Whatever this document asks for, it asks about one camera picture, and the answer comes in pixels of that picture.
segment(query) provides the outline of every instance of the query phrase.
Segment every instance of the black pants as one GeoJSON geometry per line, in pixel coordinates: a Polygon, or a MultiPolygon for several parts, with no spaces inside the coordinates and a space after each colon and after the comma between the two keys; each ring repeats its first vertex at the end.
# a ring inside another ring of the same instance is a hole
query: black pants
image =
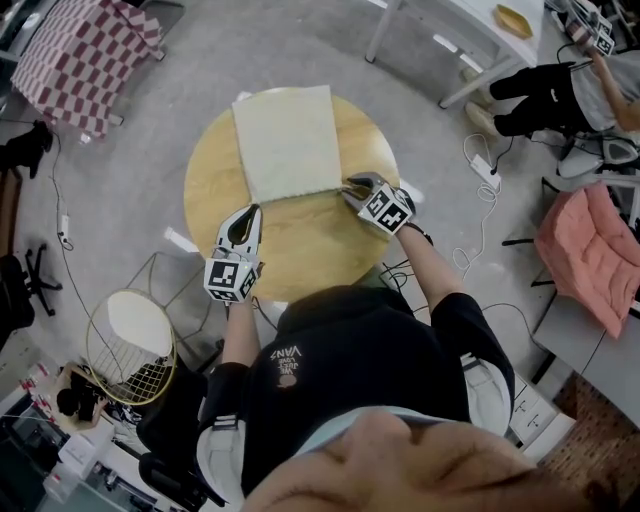
{"type": "Polygon", "coordinates": [[[511,137],[546,128],[569,133],[594,131],[573,94],[571,64],[527,68],[491,84],[489,91],[497,100],[526,96],[511,114],[495,116],[498,132],[511,137]]]}

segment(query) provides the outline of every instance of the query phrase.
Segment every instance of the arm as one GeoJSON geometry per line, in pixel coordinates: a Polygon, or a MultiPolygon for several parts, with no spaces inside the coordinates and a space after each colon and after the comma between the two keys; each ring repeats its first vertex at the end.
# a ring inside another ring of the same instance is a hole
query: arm
{"type": "Polygon", "coordinates": [[[429,311],[433,312],[447,295],[464,291],[462,280],[458,274],[421,233],[413,228],[403,226],[396,236],[407,258],[409,258],[413,273],[427,298],[429,311]]]}
{"type": "Polygon", "coordinates": [[[627,102],[613,78],[609,66],[607,66],[607,61],[598,50],[591,49],[589,55],[593,58],[593,68],[600,78],[602,90],[616,117],[618,126],[625,132],[640,130],[640,102],[636,101],[631,104],[627,102]]]}
{"type": "Polygon", "coordinates": [[[235,362],[251,366],[259,353],[260,341],[258,340],[256,319],[253,316],[253,303],[247,299],[242,303],[231,304],[224,349],[222,350],[222,362],[235,362]]]}
{"type": "Polygon", "coordinates": [[[98,402],[96,403],[96,406],[93,409],[93,417],[91,418],[91,421],[76,421],[75,425],[76,428],[78,430],[89,430],[91,428],[94,428],[96,425],[98,425],[98,422],[100,421],[100,416],[102,415],[102,411],[104,411],[104,408],[107,406],[107,399],[106,398],[99,398],[98,402]]]}

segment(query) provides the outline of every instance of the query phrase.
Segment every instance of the desk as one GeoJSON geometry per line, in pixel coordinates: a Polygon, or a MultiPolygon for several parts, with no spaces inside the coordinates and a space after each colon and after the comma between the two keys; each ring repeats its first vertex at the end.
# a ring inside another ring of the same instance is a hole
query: desk
{"type": "Polygon", "coordinates": [[[534,338],[640,426],[640,320],[629,316],[614,340],[578,302],[556,297],[534,338]]]}
{"type": "MultiPolygon", "coordinates": [[[[360,109],[333,96],[342,178],[375,171],[399,185],[389,143],[360,109]]],[[[251,201],[231,109],[198,142],[185,179],[184,208],[192,240],[212,254],[220,224],[251,201]]],[[[352,284],[380,261],[389,238],[360,221],[342,197],[326,192],[263,205],[256,297],[292,302],[341,284],[352,284]]]]}
{"type": "Polygon", "coordinates": [[[533,37],[527,40],[498,27],[493,18],[497,3],[496,0],[409,0],[403,6],[403,0],[391,0],[380,19],[365,58],[368,62],[374,61],[391,19],[403,7],[407,14],[449,39],[481,64],[487,59],[491,60],[491,67],[478,78],[440,101],[440,106],[447,108],[482,85],[492,82],[516,64],[524,63],[530,67],[538,64],[544,0],[500,1],[527,18],[533,31],[533,37]]]}

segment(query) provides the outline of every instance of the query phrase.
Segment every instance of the wooden bowl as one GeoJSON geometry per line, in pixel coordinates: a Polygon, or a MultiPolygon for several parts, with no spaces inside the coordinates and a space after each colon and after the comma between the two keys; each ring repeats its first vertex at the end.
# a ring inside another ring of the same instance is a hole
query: wooden bowl
{"type": "Polygon", "coordinates": [[[505,5],[498,4],[493,11],[498,26],[520,39],[533,37],[533,30],[527,19],[505,5]]]}

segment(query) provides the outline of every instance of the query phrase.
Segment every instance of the white cloth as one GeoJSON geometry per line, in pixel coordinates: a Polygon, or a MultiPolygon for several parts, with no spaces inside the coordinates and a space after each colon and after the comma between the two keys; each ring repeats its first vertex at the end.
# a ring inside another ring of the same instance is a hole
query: white cloth
{"type": "Polygon", "coordinates": [[[233,116],[254,203],[342,186],[328,85],[257,94],[235,102],[233,116]]]}

